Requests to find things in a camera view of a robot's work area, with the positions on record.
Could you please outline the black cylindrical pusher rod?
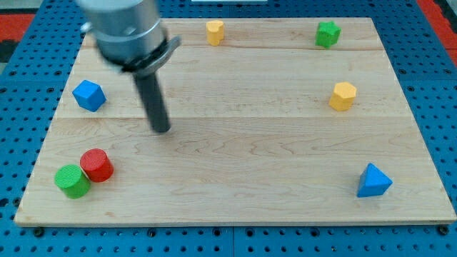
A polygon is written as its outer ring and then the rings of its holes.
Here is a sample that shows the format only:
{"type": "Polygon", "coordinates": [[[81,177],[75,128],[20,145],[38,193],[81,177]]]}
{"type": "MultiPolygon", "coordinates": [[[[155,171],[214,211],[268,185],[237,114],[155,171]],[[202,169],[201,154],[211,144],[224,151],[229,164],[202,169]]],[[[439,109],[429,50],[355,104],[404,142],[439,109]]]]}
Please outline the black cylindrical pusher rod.
{"type": "Polygon", "coordinates": [[[171,124],[156,74],[134,74],[134,81],[151,129],[156,133],[166,133],[171,124]]]}

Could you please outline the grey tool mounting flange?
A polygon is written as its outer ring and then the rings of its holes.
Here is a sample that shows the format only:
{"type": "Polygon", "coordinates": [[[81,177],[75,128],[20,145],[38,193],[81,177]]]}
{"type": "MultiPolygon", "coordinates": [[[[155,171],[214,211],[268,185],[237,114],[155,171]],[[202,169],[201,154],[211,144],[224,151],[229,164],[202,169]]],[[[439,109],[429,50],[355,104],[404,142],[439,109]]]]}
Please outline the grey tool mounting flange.
{"type": "Polygon", "coordinates": [[[181,37],[175,36],[172,39],[164,39],[159,47],[150,54],[126,62],[121,66],[122,72],[129,72],[137,76],[148,76],[160,69],[170,58],[172,53],[181,45],[181,37]]]}

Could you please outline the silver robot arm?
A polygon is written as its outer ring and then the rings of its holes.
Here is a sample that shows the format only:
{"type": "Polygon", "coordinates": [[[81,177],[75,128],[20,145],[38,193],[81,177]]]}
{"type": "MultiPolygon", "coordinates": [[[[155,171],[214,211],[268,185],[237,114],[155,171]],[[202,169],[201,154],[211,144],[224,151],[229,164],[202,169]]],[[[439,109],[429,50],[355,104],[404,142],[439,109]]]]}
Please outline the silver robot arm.
{"type": "Polygon", "coordinates": [[[86,17],[81,28],[96,41],[101,56],[136,85],[151,129],[171,128],[156,72],[181,45],[181,37],[169,38],[154,0],[77,0],[86,17]]]}

